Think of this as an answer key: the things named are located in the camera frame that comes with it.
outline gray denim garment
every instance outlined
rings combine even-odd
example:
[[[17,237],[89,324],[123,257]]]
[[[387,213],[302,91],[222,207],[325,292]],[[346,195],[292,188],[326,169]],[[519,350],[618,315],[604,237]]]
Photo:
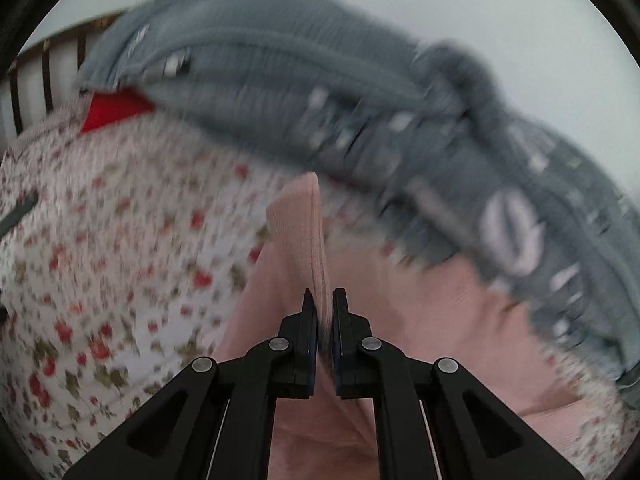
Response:
[[[152,0],[78,81],[134,86],[219,139],[369,193],[411,250],[464,251],[640,406],[639,216],[575,146],[506,110],[470,55],[333,0]]]

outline round metal pin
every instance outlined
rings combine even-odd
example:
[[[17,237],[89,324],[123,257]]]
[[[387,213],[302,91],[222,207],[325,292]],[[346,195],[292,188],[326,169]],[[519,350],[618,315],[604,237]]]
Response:
[[[452,374],[458,370],[458,362],[450,357],[445,357],[438,361],[438,368],[446,374]]]
[[[208,357],[198,357],[192,364],[193,371],[202,373],[208,372],[213,368],[213,361]]]
[[[365,350],[380,350],[382,341],[377,337],[366,337],[362,340],[362,347]]]
[[[283,337],[274,337],[271,341],[269,341],[269,348],[276,352],[281,352],[289,348],[289,341],[287,341]]]

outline triangular cutout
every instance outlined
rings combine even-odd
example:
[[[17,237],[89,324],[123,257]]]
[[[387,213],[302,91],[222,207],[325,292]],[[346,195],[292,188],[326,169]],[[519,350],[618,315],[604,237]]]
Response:
[[[187,401],[187,392],[180,390],[127,437],[127,444],[135,450],[159,458],[166,449],[180,412]]]
[[[522,446],[522,437],[475,393],[465,392],[462,398],[476,427],[482,448],[489,458],[498,458]]]

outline floral fabric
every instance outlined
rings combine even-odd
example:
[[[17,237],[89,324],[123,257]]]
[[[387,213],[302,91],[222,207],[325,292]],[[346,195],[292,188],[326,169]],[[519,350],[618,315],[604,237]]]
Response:
[[[0,217],[40,201],[0,241],[0,412],[45,478],[84,453],[194,357],[212,354],[269,239],[266,207],[300,171],[214,144],[164,112],[78,131],[88,100],[23,134],[0,166]],[[356,192],[321,181],[326,244],[385,237]],[[568,456],[603,479],[638,433],[612,385],[555,349],[549,358],[592,399]]]

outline folded pink fabric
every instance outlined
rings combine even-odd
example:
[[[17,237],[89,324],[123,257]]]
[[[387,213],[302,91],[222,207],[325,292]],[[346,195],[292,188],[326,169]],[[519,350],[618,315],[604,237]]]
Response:
[[[282,318],[300,310],[305,288],[313,293],[326,337],[331,291],[343,287],[350,310],[367,317],[376,336],[422,361],[457,359],[552,446],[567,452],[589,407],[540,355],[526,305],[489,290],[462,256],[418,272],[372,251],[326,254],[312,173],[287,187],[267,216],[273,240],[260,254],[217,360],[240,357],[274,336]],[[322,360],[316,373],[310,400],[278,401],[269,478],[378,478],[372,402],[338,399]]]

